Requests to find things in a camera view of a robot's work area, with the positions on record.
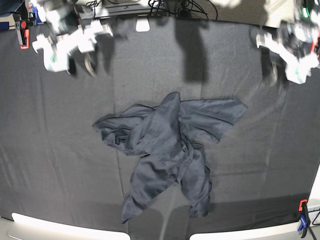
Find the blue clamp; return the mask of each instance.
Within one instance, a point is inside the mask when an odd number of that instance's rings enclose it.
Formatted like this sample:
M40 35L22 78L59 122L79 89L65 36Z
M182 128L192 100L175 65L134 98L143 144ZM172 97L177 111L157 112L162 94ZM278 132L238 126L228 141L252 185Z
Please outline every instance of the blue clamp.
M300 226L298 228L298 232L300 232L302 229L305 229L308 226L307 220L306 220L304 215L300 216L300 220L301 220L301 224L300 224Z

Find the crumpled shirt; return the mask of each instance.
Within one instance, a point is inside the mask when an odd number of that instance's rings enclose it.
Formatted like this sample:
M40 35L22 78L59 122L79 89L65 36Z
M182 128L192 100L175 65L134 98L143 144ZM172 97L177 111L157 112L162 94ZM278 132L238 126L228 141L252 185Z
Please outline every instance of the crumpled shirt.
M132 174L122 209L124 224L172 184L190 202L189 216L203 217L210 206L210 170L195 138L218 143L247 107L235 99L181 101L178 92L159 106L135 104L118 117L99 119L93 127L103 143L127 156L142 155Z

